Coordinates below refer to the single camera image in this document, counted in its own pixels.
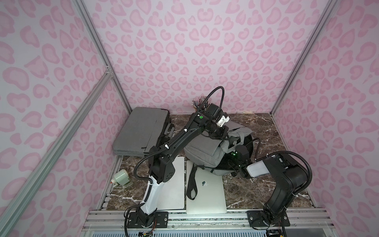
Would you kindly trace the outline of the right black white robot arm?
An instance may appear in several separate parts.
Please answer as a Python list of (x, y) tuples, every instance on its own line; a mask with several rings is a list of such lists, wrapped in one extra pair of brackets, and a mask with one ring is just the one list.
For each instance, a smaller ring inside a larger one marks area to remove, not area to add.
[(286, 210), (297, 194), (301, 193), (312, 181), (309, 163), (291, 151), (278, 151), (258, 159), (260, 139), (254, 138), (247, 144), (237, 145), (228, 154), (227, 164), (244, 178), (270, 174), (275, 181), (275, 189), (263, 205), (261, 211), (248, 211), (249, 225), (255, 230), (286, 226)]

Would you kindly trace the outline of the bundle of pencils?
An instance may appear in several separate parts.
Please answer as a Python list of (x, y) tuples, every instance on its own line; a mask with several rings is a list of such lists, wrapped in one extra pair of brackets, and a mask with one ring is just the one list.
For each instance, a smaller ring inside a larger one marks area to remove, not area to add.
[(205, 96), (200, 96), (192, 100), (192, 106), (195, 110), (206, 110), (209, 106), (208, 99)]

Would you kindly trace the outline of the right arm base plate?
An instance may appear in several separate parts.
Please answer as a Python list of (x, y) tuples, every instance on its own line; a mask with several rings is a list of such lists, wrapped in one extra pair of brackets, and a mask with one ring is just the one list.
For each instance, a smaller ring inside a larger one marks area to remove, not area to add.
[(268, 229), (270, 227), (290, 227), (290, 221), (286, 212), (271, 215), (263, 210), (249, 210), (246, 212), (250, 227), (253, 229)]

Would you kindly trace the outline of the grey laptop bag with strap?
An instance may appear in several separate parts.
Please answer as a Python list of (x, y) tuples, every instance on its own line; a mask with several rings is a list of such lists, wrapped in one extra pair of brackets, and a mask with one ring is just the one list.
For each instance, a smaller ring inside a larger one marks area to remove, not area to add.
[[(226, 174), (237, 175), (229, 166), (229, 160), (237, 145), (244, 145), (250, 153), (250, 158), (254, 151), (254, 142), (259, 141), (254, 138), (252, 130), (235, 122), (226, 123), (229, 128), (228, 136), (224, 140), (216, 140), (208, 137), (207, 132), (192, 140), (185, 148), (186, 157), (195, 165), (205, 169), (217, 176)], [(241, 175), (243, 178), (251, 178), (251, 175)]]

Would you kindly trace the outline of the aluminium front rail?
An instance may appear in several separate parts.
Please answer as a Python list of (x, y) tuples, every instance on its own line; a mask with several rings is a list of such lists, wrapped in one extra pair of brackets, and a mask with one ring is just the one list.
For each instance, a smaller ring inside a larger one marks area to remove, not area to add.
[[(289, 237), (337, 237), (339, 234), (325, 209), (292, 208), (287, 211), (290, 225), (285, 227)], [(185, 211), (168, 213), (166, 228), (128, 229), (131, 237), (278, 237), (279, 227), (269, 229), (249, 225), (247, 211), (228, 210), (224, 214), (188, 215)], [(123, 237), (123, 211), (92, 211), (81, 237)]]

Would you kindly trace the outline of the grey laptop sleeve top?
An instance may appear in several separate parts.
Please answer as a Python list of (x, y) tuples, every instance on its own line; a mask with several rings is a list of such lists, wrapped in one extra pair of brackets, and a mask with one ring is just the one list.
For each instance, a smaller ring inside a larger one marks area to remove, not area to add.
[(168, 110), (137, 107), (115, 139), (113, 151), (118, 156), (144, 157), (167, 137), (172, 127)]

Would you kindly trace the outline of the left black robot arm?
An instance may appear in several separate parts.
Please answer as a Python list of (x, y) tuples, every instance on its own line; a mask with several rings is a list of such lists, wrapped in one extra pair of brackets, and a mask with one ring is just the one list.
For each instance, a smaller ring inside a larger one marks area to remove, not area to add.
[(222, 110), (225, 96), (223, 86), (213, 89), (197, 110), (191, 115), (188, 123), (178, 134), (159, 147), (152, 147), (149, 154), (140, 160), (133, 171), (137, 180), (148, 181), (144, 198), (140, 204), (129, 207), (124, 214), (124, 228), (127, 229), (131, 210), (136, 210), (137, 220), (144, 227), (155, 223), (155, 212), (158, 209), (160, 194), (166, 182), (175, 173), (173, 161), (179, 152), (203, 132), (214, 140), (227, 138), (228, 128), (225, 123), (229, 116)]

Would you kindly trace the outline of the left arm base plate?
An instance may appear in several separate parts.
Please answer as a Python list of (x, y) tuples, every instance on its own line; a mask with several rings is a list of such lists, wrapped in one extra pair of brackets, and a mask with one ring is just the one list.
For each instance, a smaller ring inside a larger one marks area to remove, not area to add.
[(131, 229), (141, 228), (167, 228), (168, 212), (155, 211), (150, 215), (143, 211), (131, 212), (126, 218), (126, 227)]

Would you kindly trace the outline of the silver apple laptop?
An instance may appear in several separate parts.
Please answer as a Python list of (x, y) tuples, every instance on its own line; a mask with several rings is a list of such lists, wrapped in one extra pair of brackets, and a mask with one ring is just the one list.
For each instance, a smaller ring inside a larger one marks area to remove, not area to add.
[(187, 161), (186, 213), (189, 215), (227, 212), (222, 176)]
[(185, 208), (185, 158), (177, 157), (173, 165), (175, 173), (162, 188), (158, 199), (158, 210)]

